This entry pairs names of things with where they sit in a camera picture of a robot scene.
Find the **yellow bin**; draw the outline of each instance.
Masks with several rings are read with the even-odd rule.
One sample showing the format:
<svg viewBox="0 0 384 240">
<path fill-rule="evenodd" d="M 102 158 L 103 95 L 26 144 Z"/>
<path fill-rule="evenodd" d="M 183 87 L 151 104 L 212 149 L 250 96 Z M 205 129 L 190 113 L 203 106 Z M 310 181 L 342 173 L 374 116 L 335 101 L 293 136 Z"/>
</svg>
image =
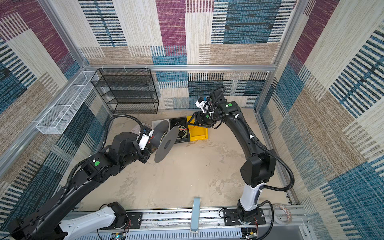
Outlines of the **yellow bin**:
<svg viewBox="0 0 384 240">
<path fill-rule="evenodd" d="M 189 136 L 191 141 L 208 139 L 208 128 L 191 126 L 191 125 L 188 125 L 188 128 L 189 128 Z"/>
</svg>

